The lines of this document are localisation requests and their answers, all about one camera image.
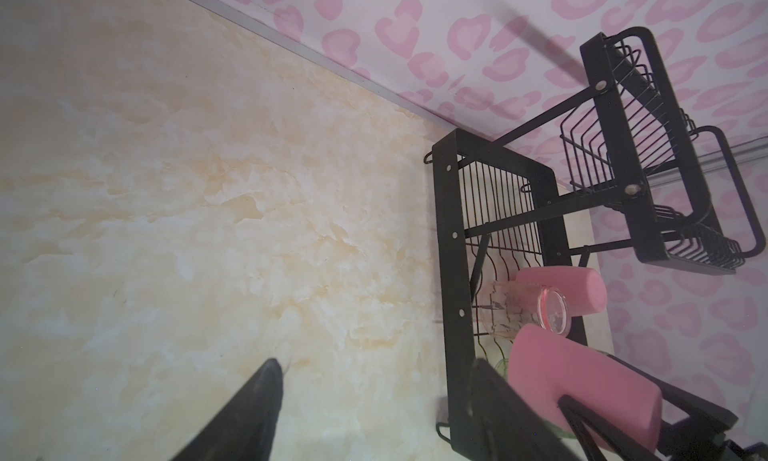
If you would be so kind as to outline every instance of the screw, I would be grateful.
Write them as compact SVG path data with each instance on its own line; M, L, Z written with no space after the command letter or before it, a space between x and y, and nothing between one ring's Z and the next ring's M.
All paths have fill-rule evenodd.
M627 184L627 187L624 188L624 193L629 196L635 196L641 189L639 184Z

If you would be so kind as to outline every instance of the black metal dish rack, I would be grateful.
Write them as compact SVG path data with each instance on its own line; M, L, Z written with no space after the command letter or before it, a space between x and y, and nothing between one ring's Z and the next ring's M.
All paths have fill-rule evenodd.
M570 265L573 255L586 266L590 253L625 247L643 263L733 274L766 244L723 131L697 128L680 109L652 33L597 34L581 45L581 58L588 88L493 142L454 130L425 157L435 181L448 380L448 423L437 430L470 459L488 458L487 434L468 409L476 347L486 358L489 343L505 351L478 321L484 278L505 281L523 266ZM503 148L558 118L572 189L563 195L551 168ZM715 135L744 206L756 240L748 251L723 235L712 207L693 145L704 131ZM680 172L689 214L654 204L648 176L666 170ZM596 206L621 212L629 239L571 248L563 215ZM580 318L569 337L586 344ZM450 428L450 439L441 427Z

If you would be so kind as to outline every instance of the rack handle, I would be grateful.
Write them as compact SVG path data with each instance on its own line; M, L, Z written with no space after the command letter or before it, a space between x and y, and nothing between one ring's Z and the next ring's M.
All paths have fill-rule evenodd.
M731 178L734 179L736 193L739 195L741 205L744 208L744 213L746 214L746 220L750 223L752 235L755 238L755 246L749 251L742 253L742 255L744 255L744 257L757 256L762 253L766 247L766 236L765 233L763 233L763 227L760 225L760 220L757 219L757 213L755 212L755 207L752 204L750 194L746 191L744 178L741 177L741 172L739 171L739 166L736 163L736 159L734 158L734 153L730 150L730 146L728 145L728 140L725 137L725 133L722 129L716 126L700 126L692 130L690 133L693 135L704 131L714 134L715 139L717 140L717 144L720 145L720 151L723 153L723 159L725 160L725 164L728 167Z

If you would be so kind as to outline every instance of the peeling marble pattern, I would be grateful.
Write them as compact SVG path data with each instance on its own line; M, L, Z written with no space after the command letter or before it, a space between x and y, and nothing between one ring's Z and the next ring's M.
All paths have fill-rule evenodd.
M0 25L0 458L168 459L277 357L273 459L460 459L445 132L186 0Z

